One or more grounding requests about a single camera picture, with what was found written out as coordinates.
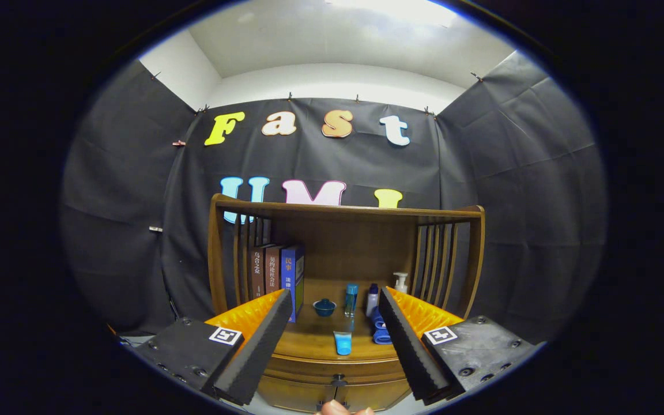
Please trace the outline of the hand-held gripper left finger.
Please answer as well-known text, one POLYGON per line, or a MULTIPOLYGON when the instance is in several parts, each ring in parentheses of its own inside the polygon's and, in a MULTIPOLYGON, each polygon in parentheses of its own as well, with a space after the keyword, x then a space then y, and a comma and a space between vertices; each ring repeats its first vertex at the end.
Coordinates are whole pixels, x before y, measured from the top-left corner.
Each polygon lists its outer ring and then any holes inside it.
POLYGON ((174 383, 213 399, 249 404, 293 311, 280 289, 211 318, 177 318, 144 341, 121 333, 127 349, 174 383))

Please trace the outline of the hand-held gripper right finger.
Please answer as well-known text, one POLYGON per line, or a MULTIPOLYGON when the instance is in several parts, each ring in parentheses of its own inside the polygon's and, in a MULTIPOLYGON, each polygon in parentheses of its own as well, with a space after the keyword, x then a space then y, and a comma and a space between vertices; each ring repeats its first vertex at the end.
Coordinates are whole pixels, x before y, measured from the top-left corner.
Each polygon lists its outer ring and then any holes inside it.
POLYGON ((463 319, 390 287, 379 310, 409 388, 424 404, 483 389, 540 351, 489 317, 463 319))

